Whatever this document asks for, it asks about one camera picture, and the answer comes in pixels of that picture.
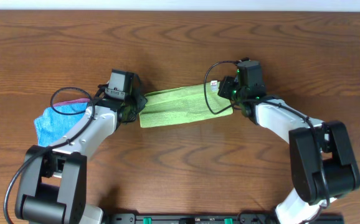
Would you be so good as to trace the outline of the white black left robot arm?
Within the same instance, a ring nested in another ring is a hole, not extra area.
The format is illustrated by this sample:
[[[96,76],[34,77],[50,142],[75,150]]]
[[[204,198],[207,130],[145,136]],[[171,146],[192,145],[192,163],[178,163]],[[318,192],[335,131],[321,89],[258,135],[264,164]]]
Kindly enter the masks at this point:
[[[86,203],[88,160],[121,123],[133,122],[146,102],[138,92],[96,96],[62,138],[31,146],[12,178],[19,182],[15,216],[29,223],[102,223],[103,210]]]

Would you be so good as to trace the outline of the purple folded microfiber cloth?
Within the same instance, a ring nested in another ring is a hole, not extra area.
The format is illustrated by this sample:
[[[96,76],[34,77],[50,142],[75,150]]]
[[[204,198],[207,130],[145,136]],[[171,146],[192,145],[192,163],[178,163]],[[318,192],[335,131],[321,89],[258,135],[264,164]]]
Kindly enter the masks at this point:
[[[79,98],[76,100],[69,100],[69,101],[62,101],[59,103],[54,103],[53,107],[56,106],[62,106],[62,105],[71,105],[71,104],[75,104],[75,103],[88,103],[90,100],[88,98]]]

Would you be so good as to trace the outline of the green microfiber cloth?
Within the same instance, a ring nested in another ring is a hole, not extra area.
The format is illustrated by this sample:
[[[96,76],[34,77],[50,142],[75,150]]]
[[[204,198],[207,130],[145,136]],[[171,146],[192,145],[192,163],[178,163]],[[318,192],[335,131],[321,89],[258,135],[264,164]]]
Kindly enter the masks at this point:
[[[206,85],[147,93],[148,102],[140,112],[140,126],[170,126],[231,115],[230,101],[217,95],[219,83],[214,80]]]

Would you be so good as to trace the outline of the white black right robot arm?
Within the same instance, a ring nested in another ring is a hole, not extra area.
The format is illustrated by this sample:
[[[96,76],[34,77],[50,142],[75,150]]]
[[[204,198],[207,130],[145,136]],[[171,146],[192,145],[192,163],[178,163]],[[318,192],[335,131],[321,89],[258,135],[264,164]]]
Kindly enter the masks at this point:
[[[225,77],[218,95],[233,101],[256,125],[290,147],[293,189],[275,208],[272,223],[313,223],[335,200],[360,188],[360,173],[348,131],[340,121],[324,122],[266,95],[263,85]]]

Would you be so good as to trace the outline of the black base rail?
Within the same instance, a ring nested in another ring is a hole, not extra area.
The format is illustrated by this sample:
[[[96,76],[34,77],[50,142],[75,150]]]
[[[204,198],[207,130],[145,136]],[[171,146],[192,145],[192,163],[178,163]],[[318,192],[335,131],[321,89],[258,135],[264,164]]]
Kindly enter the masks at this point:
[[[242,213],[240,215],[135,215],[117,213],[106,218],[106,224],[265,224],[278,223],[266,213]]]

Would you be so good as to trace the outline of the blue folded microfiber cloth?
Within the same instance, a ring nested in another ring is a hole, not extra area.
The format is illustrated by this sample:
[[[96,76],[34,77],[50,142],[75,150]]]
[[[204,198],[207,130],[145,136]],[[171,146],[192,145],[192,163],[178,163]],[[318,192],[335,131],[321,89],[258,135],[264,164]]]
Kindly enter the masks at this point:
[[[38,145],[49,146],[64,136],[83,117],[87,103],[75,103],[54,107],[57,111],[69,113],[59,114],[51,107],[46,108],[43,114],[34,120]]]

